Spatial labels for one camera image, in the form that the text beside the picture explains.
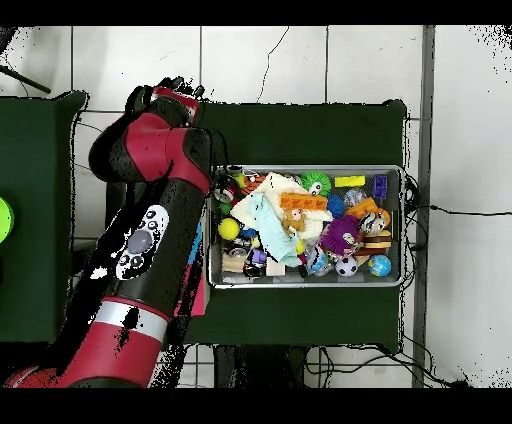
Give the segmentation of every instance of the gray tray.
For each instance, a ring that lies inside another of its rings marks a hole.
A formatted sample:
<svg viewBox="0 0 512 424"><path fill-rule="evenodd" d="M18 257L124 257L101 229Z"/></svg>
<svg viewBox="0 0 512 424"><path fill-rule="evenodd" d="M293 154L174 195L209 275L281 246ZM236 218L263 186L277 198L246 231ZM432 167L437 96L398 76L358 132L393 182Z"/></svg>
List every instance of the gray tray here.
<svg viewBox="0 0 512 424"><path fill-rule="evenodd" d="M205 268L208 282L219 289L246 289L246 288L307 288L307 287L391 287L400 284L405 274L405 222L404 222L404 174L398 166L385 165L239 165L243 169L252 170L260 174L277 172L280 174L300 175L307 171L322 171L329 177L364 175L366 184L364 189L371 196L373 177L386 175L388 179L387 198L375 200L379 207L387 210L391 215L391 224L388 229L392 233L392 245L387 256L391 260L391 272L386 277L376 277L370 273L367 264L359 268L352 277L341 277L336 271L331 271L323 277L310 275L303 279L297 270L286 268L284 277L262 277L254 280L247 279L243 274L222 271L222 247L223 241L217 236L210 245L210 235L213 228L213 212L216 210L217 200L210 197L207 200L204 246ZM336 193L343 198L348 188L334 188Z"/></svg>

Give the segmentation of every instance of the white cloth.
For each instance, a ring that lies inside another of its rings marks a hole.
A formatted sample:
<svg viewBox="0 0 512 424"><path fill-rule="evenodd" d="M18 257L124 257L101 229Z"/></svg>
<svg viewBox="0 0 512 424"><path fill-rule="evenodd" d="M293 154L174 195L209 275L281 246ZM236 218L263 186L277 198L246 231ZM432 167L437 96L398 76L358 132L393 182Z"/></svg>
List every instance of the white cloth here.
<svg viewBox="0 0 512 424"><path fill-rule="evenodd" d="M269 173L265 180L252 193L262 193L272 205L274 212L280 220L284 218L284 209L279 206L281 193L309 194L308 191L296 181L274 172ZM247 225L249 228L253 228L252 223L254 222L254 216L250 209L251 194L242 199L231 209L231 216ZM323 222L331 222L333 219L331 212L327 210L303 210L303 213L305 216L305 229L298 233L299 238L302 240L312 240L319 237L323 230Z"/></svg>

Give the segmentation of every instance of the green ball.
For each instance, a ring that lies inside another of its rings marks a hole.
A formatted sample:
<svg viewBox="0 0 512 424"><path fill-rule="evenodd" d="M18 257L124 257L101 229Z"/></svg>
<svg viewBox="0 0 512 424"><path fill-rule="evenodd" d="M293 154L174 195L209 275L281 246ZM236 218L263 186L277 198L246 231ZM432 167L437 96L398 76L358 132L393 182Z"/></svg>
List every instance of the green ball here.
<svg viewBox="0 0 512 424"><path fill-rule="evenodd" d="M0 197L0 243L9 235L14 225L14 213L4 199Z"/></svg>
<svg viewBox="0 0 512 424"><path fill-rule="evenodd" d="M231 205L229 203L221 203L219 207L222 215L229 215L229 212L231 212Z"/></svg>

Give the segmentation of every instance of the green table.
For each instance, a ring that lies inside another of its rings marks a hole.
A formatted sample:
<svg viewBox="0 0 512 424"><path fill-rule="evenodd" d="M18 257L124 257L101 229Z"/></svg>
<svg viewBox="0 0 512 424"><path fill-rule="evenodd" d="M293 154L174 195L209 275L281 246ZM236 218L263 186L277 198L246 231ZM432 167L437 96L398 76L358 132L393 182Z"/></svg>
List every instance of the green table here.
<svg viewBox="0 0 512 424"><path fill-rule="evenodd" d="M207 104L197 125L224 135L232 164L401 166L404 110L396 106ZM399 287L212 289L186 341L381 343L396 352L399 296Z"/></svg>
<svg viewBox="0 0 512 424"><path fill-rule="evenodd" d="M0 244L0 342L50 342L69 275L69 136L84 93L0 98L0 196L16 227ZM238 164L402 164L403 109L363 105L207 104ZM222 158L222 149L217 157ZM398 288L214 290L187 342L398 349Z"/></svg>
<svg viewBox="0 0 512 424"><path fill-rule="evenodd" d="M70 270L70 143L86 94L0 97L0 196L15 226L0 244L0 342L50 342Z"/></svg>

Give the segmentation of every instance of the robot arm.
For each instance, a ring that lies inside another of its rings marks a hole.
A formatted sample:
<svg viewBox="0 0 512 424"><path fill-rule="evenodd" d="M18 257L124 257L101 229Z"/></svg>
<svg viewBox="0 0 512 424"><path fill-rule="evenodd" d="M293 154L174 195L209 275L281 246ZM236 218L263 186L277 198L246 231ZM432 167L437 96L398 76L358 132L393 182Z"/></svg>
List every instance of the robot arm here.
<svg viewBox="0 0 512 424"><path fill-rule="evenodd" d="M89 164L98 178L146 190L98 240L39 366L7 386L147 387L211 186L211 137L192 126L201 94L182 78L139 87L95 141Z"/></svg>

